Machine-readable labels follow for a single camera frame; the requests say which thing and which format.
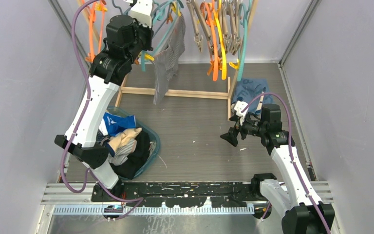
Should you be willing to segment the slate blue clip hanger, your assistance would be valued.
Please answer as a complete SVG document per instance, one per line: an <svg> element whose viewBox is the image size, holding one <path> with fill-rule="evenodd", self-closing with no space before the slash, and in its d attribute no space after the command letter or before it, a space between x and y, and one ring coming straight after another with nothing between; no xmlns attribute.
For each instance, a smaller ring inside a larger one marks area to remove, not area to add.
<svg viewBox="0 0 374 234"><path fill-rule="evenodd" d="M118 4L118 1L117 0L111 0L111 3L113 5L114 8L118 9L119 10L119 13L121 15L127 15L128 12L130 11L131 7L130 6L127 6L127 8L123 9L123 7Z"/></svg>

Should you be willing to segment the orange plastic clip hanger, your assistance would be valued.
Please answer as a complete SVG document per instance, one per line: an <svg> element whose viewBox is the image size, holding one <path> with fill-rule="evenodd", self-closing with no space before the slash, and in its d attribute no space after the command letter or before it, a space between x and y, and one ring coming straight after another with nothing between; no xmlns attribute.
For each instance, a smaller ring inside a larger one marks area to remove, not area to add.
<svg viewBox="0 0 374 234"><path fill-rule="evenodd" d="M107 3L105 0L98 0L82 10L88 25L89 53L85 57L86 62L93 62L95 56L102 50L103 31L101 30L98 32L95 26L96 14L97 12L101 13L101 26L104 26L107 11Z"/></svg>

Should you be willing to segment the blue underwear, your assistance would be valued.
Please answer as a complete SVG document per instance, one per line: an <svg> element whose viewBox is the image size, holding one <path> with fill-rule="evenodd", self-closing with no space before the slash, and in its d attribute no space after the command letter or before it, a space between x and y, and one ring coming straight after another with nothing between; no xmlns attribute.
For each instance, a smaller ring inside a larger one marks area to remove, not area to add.
<svg viewBox="0 0 374 234"><path fill-rule="evenodd" d="M99 125L99 130L104 136L116 136L130 128L136 128L135 116L120 117L107 112L104 113Z"/></svg>

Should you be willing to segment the beige underwear with navy trim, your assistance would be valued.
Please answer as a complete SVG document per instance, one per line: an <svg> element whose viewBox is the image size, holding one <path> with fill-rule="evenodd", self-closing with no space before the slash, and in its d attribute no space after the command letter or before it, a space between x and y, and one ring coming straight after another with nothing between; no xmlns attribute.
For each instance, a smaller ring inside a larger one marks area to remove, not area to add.
<svg viewBox="0 0 374 234"><path fill-rule="evenodd" d="M130 140L135 139L141 132L142 128L129 128L112 137L106 144L109 154L114 157L118 148L127 145Z"/></svg>

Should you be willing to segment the striped navy shorts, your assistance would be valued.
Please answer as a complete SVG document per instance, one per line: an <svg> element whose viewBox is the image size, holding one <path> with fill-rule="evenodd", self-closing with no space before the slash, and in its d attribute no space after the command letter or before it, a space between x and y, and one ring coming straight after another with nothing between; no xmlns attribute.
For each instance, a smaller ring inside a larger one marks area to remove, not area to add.
<svg viewBox="0 0 374 234"><path fill-rule="evenodd" d="M110 140L111 138L109 136L98 136L96 138L96 143L100 144L101 146L106 146Z"/></svg>

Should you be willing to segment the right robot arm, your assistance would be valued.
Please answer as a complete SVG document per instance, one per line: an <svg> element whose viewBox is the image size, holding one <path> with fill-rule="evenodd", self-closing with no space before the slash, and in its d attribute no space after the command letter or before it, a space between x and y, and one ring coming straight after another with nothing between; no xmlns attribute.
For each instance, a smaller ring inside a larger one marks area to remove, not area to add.
<svg viewBox="0 0 374 234"><path fill-rule="evenodd" d="M280 107L263 104L260 117L256 117L247 111L246 102L236 101L232 113L230 120L235 124L221 138L237 146L238 137L259 137L284 182L281 184L273 174L256 174L252 179L252 196L256 200L268 200L268 207L280 215L285 234L329 234L335 218L334 208L322 201L303 173L291 134L282 128Z"/></svg>

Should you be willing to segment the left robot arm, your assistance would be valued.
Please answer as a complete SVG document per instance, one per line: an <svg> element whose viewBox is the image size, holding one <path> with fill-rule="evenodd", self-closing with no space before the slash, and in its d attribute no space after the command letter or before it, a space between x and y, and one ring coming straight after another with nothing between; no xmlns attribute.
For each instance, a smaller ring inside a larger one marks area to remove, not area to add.
<svg viewBox="0 0 374 234"><path fill-rule="evenodd" d="M89 82L86 97L67 132L55 137L55 144L79 159L105 186L110 201L121 198L118 175L107 161L110 147L96 142L101 120L112 97L131 71L141 51L152 49L152 19L148 14L129 13L112 17L106 26L104 48L95 56L84 77Z"/></svg>

